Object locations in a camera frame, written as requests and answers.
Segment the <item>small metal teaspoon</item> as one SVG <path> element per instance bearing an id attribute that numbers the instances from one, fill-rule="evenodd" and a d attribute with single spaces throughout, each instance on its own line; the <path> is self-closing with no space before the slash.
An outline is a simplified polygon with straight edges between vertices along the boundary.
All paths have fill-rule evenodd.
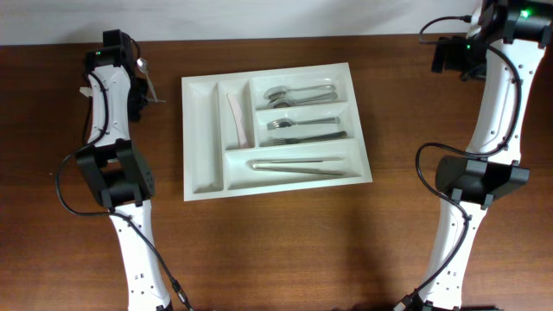
<path id="1" fill-rule="evenodd" d="M 152 83 L 152 81 L 151 81 L 151 79 L 150 79 L 150 77 L 149 77 L 149 64 L 148 64 L 148 62 L 147 62 L 144 58 L 139 57 L 139 58 L 137 59 L 137 68 L 138 68 L 139 71 L 140 71 L 141 73 L 143 73 L 144 76 L 146 77 L 146 81 L 147 81 L 147 84 L 148 84 L 150 93 L 151 93 L 151 95 L 152 95 L 152 98 L 153 98 L 153 100 L 154 100 L 156 103 L 158 103 L 158 102 L 159 102 L 159 99 L 158 99 L 158 97 L 157 97 L 157 95 L 156 95 L 155 87 L 154 87 L 154 85 L 153 85 L 153 83 Z"/>

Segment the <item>white plastic knife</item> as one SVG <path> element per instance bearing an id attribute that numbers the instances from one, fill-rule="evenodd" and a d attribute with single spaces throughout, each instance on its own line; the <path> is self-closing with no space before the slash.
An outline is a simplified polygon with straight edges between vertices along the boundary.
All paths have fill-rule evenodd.
<path id="1" fill-rule="evenodd" d="M 247 135 L 245 134 L 245 128 L 243 124 L 243 112 L 241 105 L 238 102 L 237 97 L 232 93 L 226 94 L 229 105 L 231 106 L 233 119 L 236 125 L 236 131 L 238 135 L 238 145 L 241 149 L 247 149 L 250 147 Z"/>

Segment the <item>metal kitchen tongs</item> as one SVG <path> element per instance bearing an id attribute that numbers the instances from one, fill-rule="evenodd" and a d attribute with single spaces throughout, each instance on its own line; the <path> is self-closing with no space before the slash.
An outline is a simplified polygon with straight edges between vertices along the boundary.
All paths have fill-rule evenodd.
<path id="1" fill-rule="evenodd" d="M 257 159 L 247 165 L 254 171 L 270 171 L 308 175 L 347 175 L 344 169 L 321 168 L 327 162 L 339 162 L 341 158 Z"/>

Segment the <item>large metal spoon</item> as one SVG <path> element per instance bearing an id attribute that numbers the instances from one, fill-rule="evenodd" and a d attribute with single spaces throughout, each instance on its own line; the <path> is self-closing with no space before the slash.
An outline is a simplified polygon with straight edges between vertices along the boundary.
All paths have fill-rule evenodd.
<path id="1" fill-rule="evenodd" d="M 264 93 L 265 99 L 276 99 L 282 97 L 288 92 L 304 92 L 304 91 L 334 91 L 336 89 L 334 84 L 318 85 L 318 86 L 306 86 L 293 88 L 289 86 L 274 86 L 268 89 Z"/>
<path id="2" fill-rule="evenodd" d="M 316 96 L 306 97 L 306 98 L 292 98 L 290 96 L 284 96 L 278 99 L 271 100 L 267 104 L 267 108 L 276 109 L 276 108 L 294 107 L 294 106 L 304 105 L 307 103 L 312 103 L 315 101 L 334 100 L 337 98 L 338 98 L 338 94 L 336 92 L 328 92 L 322 95 L 316 95 Z"/>

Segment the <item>metal fork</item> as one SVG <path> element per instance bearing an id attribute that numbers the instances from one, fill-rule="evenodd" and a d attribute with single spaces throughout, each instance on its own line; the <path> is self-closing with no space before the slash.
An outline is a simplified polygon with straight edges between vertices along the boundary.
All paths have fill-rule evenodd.
<path id="1" fill-rule="evenodd" d="M 325 135 L 307 136 L 307 137 L 301 137 L 301 138 L 272 138 L 270 140 L 270 144 L 288 145 L 288 144 L 298 144 L 298 143 L 313 143 L 313 142 L 319 142 L 319 141 L 341 139 L 346 137 L 347 137 L 346 131 L 339 131 L 339 132 L 334 132 L 334 133 L 325 134 Z"/>
<path id="2" fill-rule="evenodd" d="M 312 125 L 312 124 L 339 124 L 341 122 L 339 117 L 325 117 L 319 119 L 312 119 L 307 121 L 294 121 L 290 118 L 280 118 L 266 124 L 267 130 L 277 130 L 283 128 L 289 128 L 296 125 Z"/>

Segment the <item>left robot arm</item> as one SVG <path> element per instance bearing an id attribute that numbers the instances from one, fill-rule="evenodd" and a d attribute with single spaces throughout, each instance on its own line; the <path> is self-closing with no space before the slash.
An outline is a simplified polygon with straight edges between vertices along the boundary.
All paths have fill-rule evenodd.
<path id="1" fill-rule="evenodd" d="M 147 82 L 136 75 L 134 42 L 125 32 L 103 33 L 103 47 L 86 54 L 92 128 L 76 162 L 118 236 L 130 310 L 170 310 L 172 302 L 154 253 L 153 174 L 130 140 L 129 123 L 148 104 Z"/>

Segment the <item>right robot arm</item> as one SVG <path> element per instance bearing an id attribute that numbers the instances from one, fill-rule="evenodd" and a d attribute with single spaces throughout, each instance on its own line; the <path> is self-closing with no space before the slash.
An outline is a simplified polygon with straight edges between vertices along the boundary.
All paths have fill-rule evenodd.
<path id="1" fill-rule="evenodd" d="M 460 72 L 485 89 L 466 149 L 447 151 L 426 188 L 441 202 L 440 220 L 423 282 L 397 310 L 462 310 L 463 279 L 474 239 L 491 204 L 525 185 L 520 165 L 521 130 L 532 81 L 552 39 L 550 1 L 484 1 L 461 16 L 463 36 L 441 37 L 432 70 Z"/>

